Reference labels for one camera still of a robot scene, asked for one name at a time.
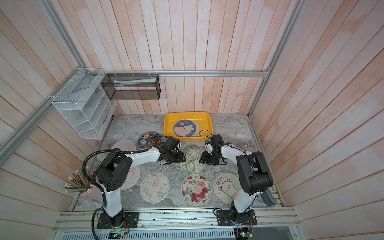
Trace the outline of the green flowers pattern coaster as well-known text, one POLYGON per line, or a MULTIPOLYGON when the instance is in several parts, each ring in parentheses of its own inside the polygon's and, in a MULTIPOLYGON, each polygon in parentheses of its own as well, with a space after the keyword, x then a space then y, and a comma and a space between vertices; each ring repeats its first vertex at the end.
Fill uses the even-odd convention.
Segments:
POLYGON ((200 158, 204 151, 204 148, 196 145, 187 146, 183 150, 186 161, 180 164, 181 169, 187 174, 197 174, 201 172, 206 166, 200 163, 200 158))

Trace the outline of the alpaca cartoon coaster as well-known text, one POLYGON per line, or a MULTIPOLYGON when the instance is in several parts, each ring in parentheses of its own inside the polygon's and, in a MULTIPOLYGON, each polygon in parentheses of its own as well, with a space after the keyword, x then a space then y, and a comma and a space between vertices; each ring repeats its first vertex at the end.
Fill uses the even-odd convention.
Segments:
POLYGON ((223 173, 214 181, 214 192, 217 198, 230 205, 236 199, 241 190, 239 178, 231 173, 223 173))

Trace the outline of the purple bunny coaster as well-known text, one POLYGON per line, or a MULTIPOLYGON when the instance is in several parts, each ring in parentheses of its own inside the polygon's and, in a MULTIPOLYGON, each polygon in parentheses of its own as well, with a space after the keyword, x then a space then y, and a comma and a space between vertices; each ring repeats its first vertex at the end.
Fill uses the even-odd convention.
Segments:
POLYGON ((178 137, 195 137, 196 136, 196 125, 192 120, 180 120, 174 125, 174 133, 178 137))

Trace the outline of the red roses floral coaster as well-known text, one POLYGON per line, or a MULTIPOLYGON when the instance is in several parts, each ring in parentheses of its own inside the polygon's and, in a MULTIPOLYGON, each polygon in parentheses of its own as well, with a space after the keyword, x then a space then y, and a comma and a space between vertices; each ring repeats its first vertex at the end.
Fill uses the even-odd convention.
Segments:
POLYGON ((201 207, 209 202, 212 196, 212 187, 206 177, 193 174, 183 181, 181 193, 187 204, 201 207))

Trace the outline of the yellow plastic storage box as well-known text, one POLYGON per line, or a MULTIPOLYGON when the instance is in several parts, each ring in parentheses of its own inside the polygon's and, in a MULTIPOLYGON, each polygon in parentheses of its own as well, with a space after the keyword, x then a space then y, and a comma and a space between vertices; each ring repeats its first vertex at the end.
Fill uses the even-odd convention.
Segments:
POLYGON ((166 136, 172 136, 179 139, 181 142, 196 142, 205 141, 213 134, 213 125, 211 116, 205 112, 184 112, 184 113, 170 113, 165 116, 163 132, 166 136), (174 133, 174 125, 180 120, 192 120, 199 124, 200 132, 195 137, 178 137, 174 133))

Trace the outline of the cream pink drawing coaster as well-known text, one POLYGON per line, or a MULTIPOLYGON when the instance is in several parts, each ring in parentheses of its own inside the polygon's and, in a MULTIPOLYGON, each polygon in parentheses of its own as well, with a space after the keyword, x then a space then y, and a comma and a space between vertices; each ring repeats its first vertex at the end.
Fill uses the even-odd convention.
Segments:
POLYGON ((196 136, 199 135, 199 132, 200 132, 200 126, 198 123, 195 122, 195 125, 196 125, 196 136))

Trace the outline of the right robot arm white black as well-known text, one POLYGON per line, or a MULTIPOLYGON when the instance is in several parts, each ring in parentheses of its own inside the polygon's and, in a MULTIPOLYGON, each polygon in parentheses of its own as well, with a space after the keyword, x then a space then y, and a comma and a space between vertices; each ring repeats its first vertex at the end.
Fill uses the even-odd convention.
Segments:
POLYGON ((231 144, 215 145, 211 141, 206 145, 200 163, 218 166, 219 160, 229 160, 237 164, 241 189, 231 202, 229 210, 215 210, 220 226, 256 224, 252 206, 261 197, 268 207, 277 204, 269 188, 273 186, 273 177, 267 161, 261 152, 246 152, 231 144))

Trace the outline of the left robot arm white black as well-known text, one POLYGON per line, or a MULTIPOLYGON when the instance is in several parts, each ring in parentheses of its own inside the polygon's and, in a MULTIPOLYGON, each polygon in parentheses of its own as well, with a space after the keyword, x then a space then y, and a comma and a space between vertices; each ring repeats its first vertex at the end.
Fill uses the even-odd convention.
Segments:
POLYGON ((146 163, 165 161, 165 164, 181 164, 186 161, 183 152, 167 151, 162 147, 122 151, 119 148, 96 151, 85 158, 82 164, 84 177, 101 191, 103 198, 102 217, 106 217, 112 228, 121 227, 124 223, 124 210, 121 203, 121 187, 132 167, 146 163), (88 161, 99 154, 108 155, 97 167, 94 180, 87 173, 88 161))

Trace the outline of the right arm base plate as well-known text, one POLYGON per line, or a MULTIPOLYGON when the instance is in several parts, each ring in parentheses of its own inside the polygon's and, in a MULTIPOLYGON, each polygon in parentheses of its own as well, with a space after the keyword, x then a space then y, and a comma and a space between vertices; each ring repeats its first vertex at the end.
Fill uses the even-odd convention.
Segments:
POLYGON ((237 213, 235 209, 215 209, 214 215, 217 218, 219 226, 255 226, 258 224, 254 210, 250 210, 246 213, 237 213))

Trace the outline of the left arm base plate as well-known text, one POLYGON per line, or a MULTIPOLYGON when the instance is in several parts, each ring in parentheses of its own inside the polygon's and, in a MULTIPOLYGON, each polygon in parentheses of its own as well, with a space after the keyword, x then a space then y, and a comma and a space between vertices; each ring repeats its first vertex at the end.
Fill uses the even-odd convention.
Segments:
POLYGON ((97 224, 97 229, 135 229, 138 225, 139 212, 120 212, 114 217, 102 212, 97 224))

